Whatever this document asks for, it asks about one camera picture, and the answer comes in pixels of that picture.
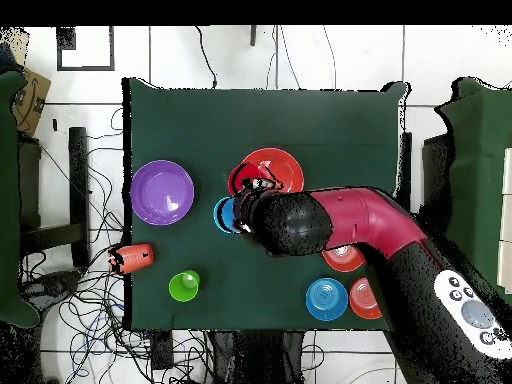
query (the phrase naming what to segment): bowl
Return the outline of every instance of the bowl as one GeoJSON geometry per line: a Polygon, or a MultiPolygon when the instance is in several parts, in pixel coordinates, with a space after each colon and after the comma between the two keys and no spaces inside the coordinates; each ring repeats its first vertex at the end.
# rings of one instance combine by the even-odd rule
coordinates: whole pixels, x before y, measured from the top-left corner
{"type": "Polygon", "coordinates": [[[135,214],[152,225],[169,225],[182,219],[194,201],[194,183],[180,165],[156,160],[142,166],[130,187],[135,214]]]}

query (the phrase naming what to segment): plate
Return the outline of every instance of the plate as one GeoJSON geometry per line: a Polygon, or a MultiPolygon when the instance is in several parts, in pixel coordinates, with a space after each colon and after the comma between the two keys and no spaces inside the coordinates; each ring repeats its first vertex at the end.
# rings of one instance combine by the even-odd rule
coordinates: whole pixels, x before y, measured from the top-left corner
{"type": "Polygon", "coordinates": [[[140,219],[152,225],[169,225],[192,207],[194,183],[177,163],[156,160],[135,173],[130,196],[133,211],[140,219]]]}
{"type": "Polygon", "coordinates": [[[256,150],[247,156],[242,163],[249,162],[269,179],[277,179],[283,183],[283,189],[288,193],[304,189],[302,169],[295,158],[288,152],[273,147],[256,150]]]}

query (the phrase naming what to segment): red cup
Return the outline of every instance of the red cup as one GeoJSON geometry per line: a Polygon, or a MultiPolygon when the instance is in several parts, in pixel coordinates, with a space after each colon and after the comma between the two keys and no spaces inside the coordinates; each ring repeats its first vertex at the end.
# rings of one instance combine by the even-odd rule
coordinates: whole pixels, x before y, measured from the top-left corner
{"type": "Polygon", "coordinates": [[[355,271],[364,264],[362,253],[351,245],[324,250],[322,256],[332,269],[340,272],[355,271]]]}
{"type": "Polygon", "coordinates": [[[349,302],[354,313],[363,319],[382,317],[379,305],[366,278],[360,278],[353,284],[350,289],[349,302]]]}
{"type": "Polygon", "coordinates": [[[112,246],[108,254],[110,270],[117,274],[128,274],[153,263],[153,250],[149,244],[112,246]]]}

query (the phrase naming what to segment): red bowl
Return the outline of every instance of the red bowl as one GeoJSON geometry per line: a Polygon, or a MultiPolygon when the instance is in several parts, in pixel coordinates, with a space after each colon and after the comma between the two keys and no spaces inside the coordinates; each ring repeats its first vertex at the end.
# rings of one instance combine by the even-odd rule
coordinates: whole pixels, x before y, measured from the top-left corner
{"type": "Polygon", "coordinates": [[[327,264],[340,272],[355,271],[364,264],[364,256],[354,246],[342,246],[322,252],[327,264]]]}
{"type": "Polygon", "coordinates": [[[273,147],[256,150],[243,162],[256,165],[265,178],[281,181],[284,192],[292,193],[304,188],[304,175],[299,163],[284,150],[273,147]]]}
{"type": "Polygon", "coordinates": [[[363,319],[382,317],[379,305],[366,278],[360,278],[353,284],[350,289],[349,302],[354,313],[363,319]]]}

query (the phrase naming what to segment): green table surface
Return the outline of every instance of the green table surface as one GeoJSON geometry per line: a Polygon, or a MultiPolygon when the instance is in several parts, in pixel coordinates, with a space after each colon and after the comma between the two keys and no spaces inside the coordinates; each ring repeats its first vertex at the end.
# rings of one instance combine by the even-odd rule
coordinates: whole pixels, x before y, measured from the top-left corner
{"type": "Polygon", "coordinates": [[[336,272],[320,254],[269,257],[248,236],[221,232],[212,210],[229,195],[231,170],[263,147],[291,153],[305,189],[368,185],[393,192],[405,84],[382,92],[161,90],[130,79],[129,88],[132,172],[171,160],[195,188],[192,208],[173,225],[152,226],[132,214],[132,244],[150,243],[155,254],[151,266],[132,274],[132,328],[387,329],[384,319],[363,320],[350,306],[331,322],[306,309],[314,280],[336,278],[349,291],[362,269],[336,272]],[[199,273],[199,293],[180,303],[168,284],[187,269],[199,273]]]}

